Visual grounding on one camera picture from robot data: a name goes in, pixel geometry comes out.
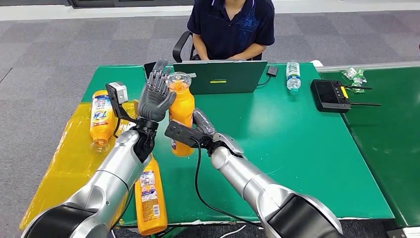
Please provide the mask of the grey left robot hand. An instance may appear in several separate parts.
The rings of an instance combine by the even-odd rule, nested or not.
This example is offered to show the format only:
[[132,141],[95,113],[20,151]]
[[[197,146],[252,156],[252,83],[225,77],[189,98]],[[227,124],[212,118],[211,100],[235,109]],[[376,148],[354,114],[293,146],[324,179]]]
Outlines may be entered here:
[[166,84],[170,72],[170,69],[165,70],[167,64],[167,59],[159,59],[150,72],[139,98],[138,118],[160,122],[175,101],[176,92]]

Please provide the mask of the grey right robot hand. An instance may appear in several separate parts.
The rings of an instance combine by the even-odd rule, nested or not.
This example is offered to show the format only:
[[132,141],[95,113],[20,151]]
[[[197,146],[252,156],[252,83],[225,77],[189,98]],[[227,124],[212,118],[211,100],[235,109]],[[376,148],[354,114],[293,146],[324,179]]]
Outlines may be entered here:
[[193,124],[196,125],[196,130],[200,133],[208,135],[213,139],[213,135],[216,133],[216,129],[207,118],[205,113],[199,108],[194,108],[193,110]]

